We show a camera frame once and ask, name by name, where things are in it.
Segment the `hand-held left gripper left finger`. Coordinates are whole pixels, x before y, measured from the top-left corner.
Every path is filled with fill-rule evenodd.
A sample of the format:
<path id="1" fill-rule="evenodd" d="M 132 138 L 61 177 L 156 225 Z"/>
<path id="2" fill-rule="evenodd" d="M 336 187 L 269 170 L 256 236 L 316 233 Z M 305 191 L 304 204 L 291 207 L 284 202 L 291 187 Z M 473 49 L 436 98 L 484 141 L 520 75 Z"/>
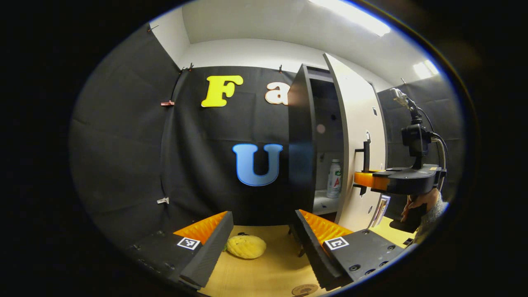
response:
<path id="1" fill-rule="evenodd" d="M 137 264 L 167 283 L 206 287 L 233 229 L 232 211 L 223 211 L 179 231 L 157 231 L 129 245 Z"/>

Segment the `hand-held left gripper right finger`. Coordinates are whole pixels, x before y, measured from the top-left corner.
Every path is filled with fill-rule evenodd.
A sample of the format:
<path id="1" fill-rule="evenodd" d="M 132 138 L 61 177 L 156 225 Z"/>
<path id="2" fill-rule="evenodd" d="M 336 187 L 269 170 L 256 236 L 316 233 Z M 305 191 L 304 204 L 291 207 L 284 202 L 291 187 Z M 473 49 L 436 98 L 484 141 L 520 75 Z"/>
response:
<path id="1" fill-rule="evenodd" d="M 369 229 L 349 231 L 305 210 L 294 213 L 294 238 L 326 291 L 375 274 L 404 250 Z"/>

